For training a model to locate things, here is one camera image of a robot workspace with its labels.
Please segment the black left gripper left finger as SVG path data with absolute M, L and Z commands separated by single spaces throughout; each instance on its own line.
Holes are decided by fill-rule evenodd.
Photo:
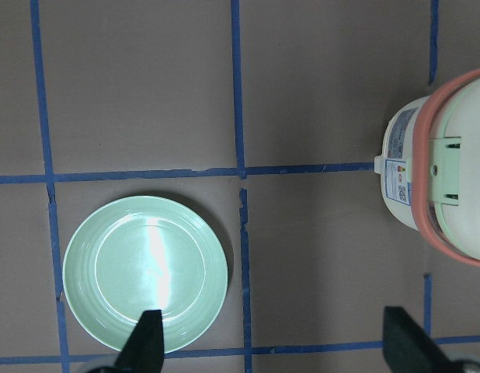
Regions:
M 114 367 L 116 372 L 159 373 L 164 355 L 162 311 L 147 310 L 141 314 Z

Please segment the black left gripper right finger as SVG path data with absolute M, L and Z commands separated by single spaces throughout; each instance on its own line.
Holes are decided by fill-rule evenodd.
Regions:
M 391 372 L 443 372 L 451 360 L 403 307 L 386 306 L 382 354 Z

